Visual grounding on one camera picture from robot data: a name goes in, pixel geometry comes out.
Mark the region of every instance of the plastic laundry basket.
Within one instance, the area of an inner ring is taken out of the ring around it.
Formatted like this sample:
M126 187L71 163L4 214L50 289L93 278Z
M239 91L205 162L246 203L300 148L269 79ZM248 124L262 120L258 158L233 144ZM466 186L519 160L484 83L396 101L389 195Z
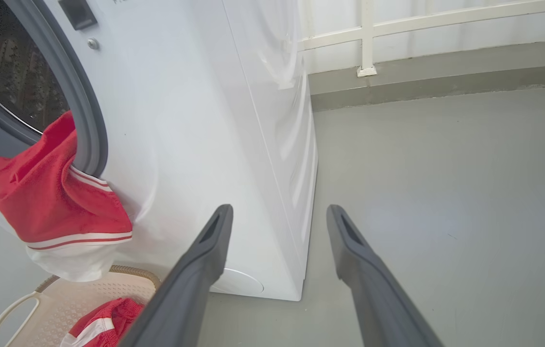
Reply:
M58 346L73 325L93 309L118 298L131 298L145 305L159 285L159 279L152 272L127 266L112 266L102 279L85 283L69 282L52 276L34 292L20 298L2 312L0 325L24 301L37 301L6 345Z

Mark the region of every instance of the concrete floor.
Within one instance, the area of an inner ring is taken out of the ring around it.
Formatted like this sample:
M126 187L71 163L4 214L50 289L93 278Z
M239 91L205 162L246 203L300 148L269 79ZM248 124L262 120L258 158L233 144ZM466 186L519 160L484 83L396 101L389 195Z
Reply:
M325 209L340 204L448 347L545 346L545 89L315 114L299 303L210 294L201 347L357 347Z

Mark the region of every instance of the white washing machine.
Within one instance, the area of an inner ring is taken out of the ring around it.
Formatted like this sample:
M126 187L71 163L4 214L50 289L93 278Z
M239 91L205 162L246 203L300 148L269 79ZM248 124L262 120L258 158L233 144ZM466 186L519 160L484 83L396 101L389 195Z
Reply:
M0 33L0 155L23 151L71 108L76 167L109 181L133 221L117 263L164 277L229 203L213 290L299 300L317 146L295 1L6 4L32 41L19 24Z

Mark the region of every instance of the washing machine side panel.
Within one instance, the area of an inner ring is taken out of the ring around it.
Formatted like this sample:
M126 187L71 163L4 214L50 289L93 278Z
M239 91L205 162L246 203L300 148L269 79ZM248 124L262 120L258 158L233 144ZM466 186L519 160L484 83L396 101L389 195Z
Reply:
M219 79L211 64L220 59L235 69L235 55L213 56L205 47L216 38L217 48L226 49L227 37L218 30L202 41L187 0L89 3L98 25L81 31L56 2L48 6L103 111L109 156L102 177L133 220L133 240L120 247L118 261L163 277L215 208L230 203L227 265L263 284L254 296L299 299L303 277L288 265L298 262L287 251L291 236L277 238L288 222L248 88L234 70ZM89 37L100 49L86 46Z
M266 229L266 232L259 232L259 237L255 238L252 232L232 235L233 244L230 245L228 264L232 264L232 268L249 268L249 274L258 274L257 278L266 279L261 294L249 295L299 300L304 277L293 267L293 264L299 263L298 254L294 251L293 240L288 232L289 222L223 2L194 0L192 6L193 13L198 14L196 20L199 32L211 57L214 74L226 97L241 151L248 162L257 184L257 192L268 215L267 220L253 220L253 224L248 226L250 230ZM244 243L244 247L236 247L239 243ZM266 252L272 253L263 257L262 254L254 252L250 244L266 244Z
M317 164L293 0L224 0L304 278Z

